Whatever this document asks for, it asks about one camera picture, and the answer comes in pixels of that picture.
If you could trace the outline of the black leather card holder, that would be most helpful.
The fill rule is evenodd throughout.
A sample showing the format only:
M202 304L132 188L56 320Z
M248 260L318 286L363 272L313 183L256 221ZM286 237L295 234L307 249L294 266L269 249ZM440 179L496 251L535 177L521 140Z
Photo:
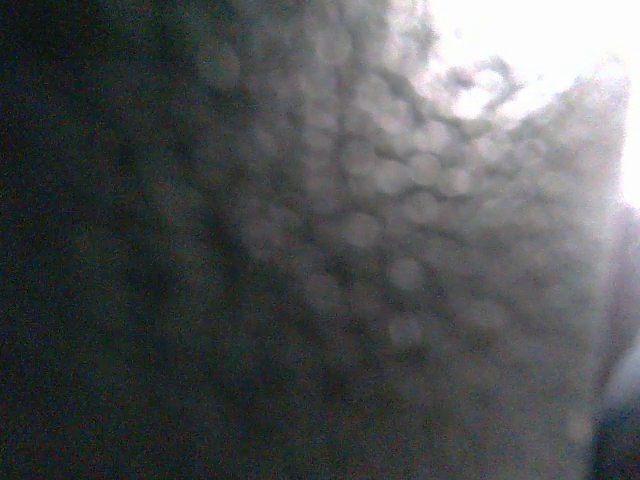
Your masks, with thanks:
M511 1L1 5L5 479L635 479L629 69Z

